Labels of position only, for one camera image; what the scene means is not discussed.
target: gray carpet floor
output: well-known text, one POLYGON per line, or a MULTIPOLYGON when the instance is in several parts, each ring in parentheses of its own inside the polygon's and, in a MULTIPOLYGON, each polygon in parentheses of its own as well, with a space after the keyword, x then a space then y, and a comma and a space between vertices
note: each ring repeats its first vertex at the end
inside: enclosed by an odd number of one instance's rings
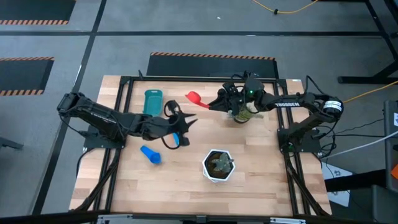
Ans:
MULTIPOLYGON (((0 31, 88 31, 100 2, 77 1, 67 26, 0 26, 0 31)), ((307 0, 261 2, 282 11, 309 3, 307 0)), ((372 4, 387 31, 397 31, 398 26, 382 1, 372 4)), ((296 14, 275 16, 252 1, 242 0, 112 0, 106 4, 99 26, 99 31, 154 30, 377 31, 377 27, 361 3, 318 2, 296 14)), ((25 144, 21 151, 0 150, 0 217, 31 212, 60 127, 56 106, 62 95, 72 89, 87 41, 87 36, 0 36, 0 57, 55 57, 43 95, 0 97, 0 136, 25 144)), ((340 85, 337 76, 371 76, 392 62, 386 43, 376 37, 103 36, 95 39, 80 91, 95 100, 103 75, 137 75, 139 69, 145 73, 151 52, 275 57, 281 78, 304 80, 310 75, 323 91, 342 100, 380 86, 340 85)), ((396 99, 398 86, 353 101, 346 105, 336 130, 382 118, 383 101, 396 99)), ((75 119, 71 125, 77 129, 87 127, 75 119)), ((377 123, 355 133, 381 135, 384 127, 377 123)), ((372 140, 339 138, 336 152, 372 140)), ((68 130, 44 213, 68 210, 82 145, 83 139, 68 130)), ((381 169, 384 145, 336 156, 329 163, 357 173, 381 169)))

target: wooden tabletop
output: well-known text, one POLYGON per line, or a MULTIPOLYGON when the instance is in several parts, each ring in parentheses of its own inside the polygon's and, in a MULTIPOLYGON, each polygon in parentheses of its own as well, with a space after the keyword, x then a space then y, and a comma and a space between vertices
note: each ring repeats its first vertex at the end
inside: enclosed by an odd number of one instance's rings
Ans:
MULTIPOLYGON (((114 107, 120 76, 104 76, 97 102, 114 107)), ((129 136, 122 150, 114 189, 112 212, 169 213, 206 215, 291 216, 289 188, 276 130, 276 110, 259 113, 246 124, 235 123, 226 113, 210 111, 189 102, 184 95, 196 91, 202 101, 216 98, 222 83, 134 82, 129 111, 142 113, 144 92, 163 91, 163 103, 176 100, 183 112, 195 113, 198 121, 186 136, 187 147, 170 150, 162 141, 144 141, 129 136), (146 145, 160 152, 162 164, 155 166, 143 155, 146 145), (227 182, 212 183, 203 176, 202 160, 211 149, 228 150, 236 169, 227 182)), ((289 94, 303 92, 300 80, 287 80, 289 94)), ((273 93, 271 84, 265 91, 273 93)), ((308 116, 304 108, 292 108, 294 121, 308 116)), ((171 136, 165 138, 172 145, 171 136)), ((331 213, 322 169, 312 155, 301 153, 305 183, 324 210, 331 213)), ((81 166, 70 208, 79 206, 98 181, 104 149, 88 153, 81 166)), ((108 187, 103 191, 100 208, 104 208, 108 187)), ((296 186, 298 207, 302 212, 300 191, 296 186)))

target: red spoon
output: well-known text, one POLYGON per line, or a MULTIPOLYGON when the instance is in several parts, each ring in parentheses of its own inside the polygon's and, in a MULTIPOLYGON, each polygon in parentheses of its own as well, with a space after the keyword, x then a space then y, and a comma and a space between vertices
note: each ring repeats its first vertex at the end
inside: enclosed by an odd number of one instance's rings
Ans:
POLYGON ((201 97, 197 92, 191 91, 187 95, 185 95, 189 101, 192 103, 202 106, 204 108, 209 108, 210 106, 201 102, 201 97))

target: orange and black striped tape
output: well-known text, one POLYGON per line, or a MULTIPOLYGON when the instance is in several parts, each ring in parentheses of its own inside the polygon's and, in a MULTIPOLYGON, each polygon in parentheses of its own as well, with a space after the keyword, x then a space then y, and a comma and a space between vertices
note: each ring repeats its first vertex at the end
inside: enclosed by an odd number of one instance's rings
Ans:
POLYGON ((241 59, 260 59, 260 60, 275 60, 273 57, 260 56, 238 56, 238 55, 216 55, 216 54, 183 54, 183 53, 166 53, 166 52, 152 52, 151 55, 161 56, 183 56, 183 57, 215 57, 215 58, 241 58, 241 59))
POLYGON ((0 96, 41 95, 44 90, 0 90, 0 96))
POLYGON ((67 25, 64 20, 0 20, 0 25, 67 25))
POLYGON ((0 61, 13 61, 13 60, 54 60, 54 57, 0 58, 0 61))

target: soil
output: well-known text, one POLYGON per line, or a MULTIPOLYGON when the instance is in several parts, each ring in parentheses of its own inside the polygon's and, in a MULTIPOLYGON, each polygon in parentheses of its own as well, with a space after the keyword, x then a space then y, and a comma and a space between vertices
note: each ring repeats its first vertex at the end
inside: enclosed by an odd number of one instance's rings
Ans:
POLYGON ((207 158, 207 160, 205 161, 207 172, 209 173, 210 177, 218 178, 218 179, 225 179, 229 175, 229 173, 225 173, 222 171, 214 171, 216 164, 212 163, 212 160, 219 159, 221 155, 222 155, 222 152, 212 152, 209 155, 209 157, 207 158))

